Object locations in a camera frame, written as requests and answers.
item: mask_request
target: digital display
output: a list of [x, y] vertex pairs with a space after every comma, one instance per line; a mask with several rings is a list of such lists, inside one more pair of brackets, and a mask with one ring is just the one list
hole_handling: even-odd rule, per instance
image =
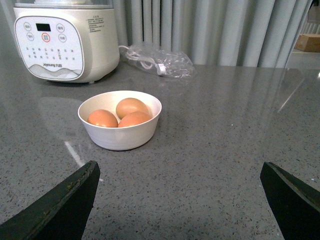
[[51, 32], [50, 25], [46, 23], [36, 23], [36, 29], [42, 32]]

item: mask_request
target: button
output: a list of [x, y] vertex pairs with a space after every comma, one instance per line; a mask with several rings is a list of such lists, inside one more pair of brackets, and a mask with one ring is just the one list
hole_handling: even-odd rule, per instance
[[31, 25], [30, 25], [30, 23], [25, 22], [25, 23], [23, 24], [23, 26], [24, 26], [24, 29], [27, 30], [28, 32], [31, 31]]
[[67, 37], [64, 34], [59, 34], [59, 40], [60, 42], [64, 43], [65, 41], [67, 41]]
[[35, 36], [31, 32], [28, 32], [26, 37], [29, 39], [29, 41], [33, 41], [35, 39]]
[[63, 33], [65, 31], [65, 26], [63, 26], [61, 23], [56, 25], [56, 29], [59, 33]]
[[50, 36], [48, 33], [45, 33], [45, 32], [42, 33], [41, 37], [42, 37], [42, 40], [45, 41], [46, 43], [50, 41]]

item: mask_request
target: gray curtain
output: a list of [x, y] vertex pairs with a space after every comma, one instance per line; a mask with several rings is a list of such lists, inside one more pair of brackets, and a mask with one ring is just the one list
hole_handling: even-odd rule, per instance
[[311, 0], [114, 0], [120, 45], [185, 52], [194, 64], [283, 68]]

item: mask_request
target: brand logo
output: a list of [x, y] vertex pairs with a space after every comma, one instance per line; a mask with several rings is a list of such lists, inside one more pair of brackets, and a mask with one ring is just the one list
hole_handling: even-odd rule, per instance
[[57, 68], [62, 68], [62, 64], [54, 64], [54, 63], [44, 63], [44, 67], [57, 67]]

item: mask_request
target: red button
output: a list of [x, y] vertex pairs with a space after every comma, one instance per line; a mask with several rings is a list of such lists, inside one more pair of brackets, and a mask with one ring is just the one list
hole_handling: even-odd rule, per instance
[[46, 43], [50, 41], [50, 36], [48, 33], [42, 33], [41, 37], [42, 37], [42, 40], [45, 41]]

